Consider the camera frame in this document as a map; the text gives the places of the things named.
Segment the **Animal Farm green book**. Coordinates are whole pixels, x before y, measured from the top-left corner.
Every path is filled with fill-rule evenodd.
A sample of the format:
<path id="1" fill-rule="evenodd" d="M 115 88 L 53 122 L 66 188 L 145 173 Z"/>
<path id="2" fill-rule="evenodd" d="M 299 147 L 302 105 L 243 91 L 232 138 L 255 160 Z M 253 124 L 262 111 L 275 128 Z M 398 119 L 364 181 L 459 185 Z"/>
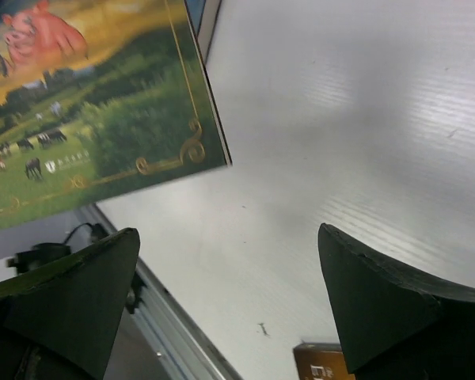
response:
<path id="1" fill-rule="evenodd" d="M 186 1 L 0 1 L 0 230 L 230 164 Z"/>

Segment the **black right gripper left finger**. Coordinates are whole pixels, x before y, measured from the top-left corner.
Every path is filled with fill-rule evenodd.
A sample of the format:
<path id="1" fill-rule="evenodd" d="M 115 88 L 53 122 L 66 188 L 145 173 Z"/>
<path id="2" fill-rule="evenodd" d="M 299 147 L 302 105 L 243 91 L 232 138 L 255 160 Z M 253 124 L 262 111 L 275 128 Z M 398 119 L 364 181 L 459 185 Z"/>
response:
<path id="1" fill-rule="evenodd" d="M 0 379 L 102 379 L 139 248 L 126 228 L 0 282 Z"/>

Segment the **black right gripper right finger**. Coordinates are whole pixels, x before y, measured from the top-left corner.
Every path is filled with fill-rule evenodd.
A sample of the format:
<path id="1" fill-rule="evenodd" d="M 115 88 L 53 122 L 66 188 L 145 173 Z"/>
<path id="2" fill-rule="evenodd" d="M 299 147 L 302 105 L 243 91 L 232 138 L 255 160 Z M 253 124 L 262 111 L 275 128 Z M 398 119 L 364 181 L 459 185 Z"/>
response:
<path id="1" fill-rule="evenodd" d="M 318 252 L 357 379 L 475 379 L 475 288 L 421 271 L 321 224 Z"/>

